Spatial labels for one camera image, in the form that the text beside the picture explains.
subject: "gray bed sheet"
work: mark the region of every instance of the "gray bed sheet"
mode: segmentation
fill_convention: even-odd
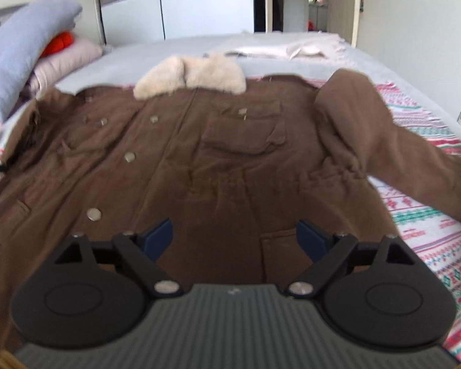
[[[320,37],[315,33],[289,33],[277,36],[276,34],[262,34],[258,37],[264,43],[270,40],[281,40],[291,43],[302,40],[305,37]],[[100,60],[72,73],[62,80],[57,87],[65,92],[76,93],[85,87],[92,85],[130,85],[135,84],[149,69],[156,66],[163,59],[171,55],[202,56],[219,46],[227,43],[236,36],[212,36],[195,37],[163,42],[130,45],[114,49]],[[374,83],[393,82],[406,95],[413,98],[422,107],[430,110],[434,115],[442,119],[453,132],[461,139],[461,127],[455,118],[449,114],[425,94],[403,80],[395,72],[375,60],[368,54],[346,46],[345,57],[353,61],[353,65],[325,65],[315,63],[314,59],[294,59],[291,61],[278,59],[260,58],[237,58],[237,62],[247,77],[270,75],[273,73],[294,73],[305,78],[327,80],[339,68],[345,67],[363,72]]]

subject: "metal screw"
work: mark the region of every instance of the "metal screw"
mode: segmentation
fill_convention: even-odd
[[[154,288],[161,294],[174,294],[179,291],[179,284],[172,280],[161,280],[155,283]]]
[[[289,292],[296,296],[306,296],[312,294],[314,287],[305,281],[296,281],[289,286]]]

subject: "fur collar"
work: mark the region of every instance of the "fur collar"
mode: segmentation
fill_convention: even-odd
[[[137,100],[147,100],[180,88],[197,87],[241,94],[246,91],[246,77],[236,62],[223,55],[173,56],[148,71],[135,85],[133,94]]]

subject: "blue pillow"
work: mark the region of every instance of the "blue pillow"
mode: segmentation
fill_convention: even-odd
[[[0,27],[0,123],[12,111],[45,47],[58,33],[70,30],[81,11],[73,0],[38,0]]]

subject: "red object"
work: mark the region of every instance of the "red object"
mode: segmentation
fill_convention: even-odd
[[[49,42],[45,50],[41,54],[40,58],[47,57],[55,53],[59,53],[68,46],[71,46],[74,42],[74,36],[70,32],[63,32],[56,36]]]

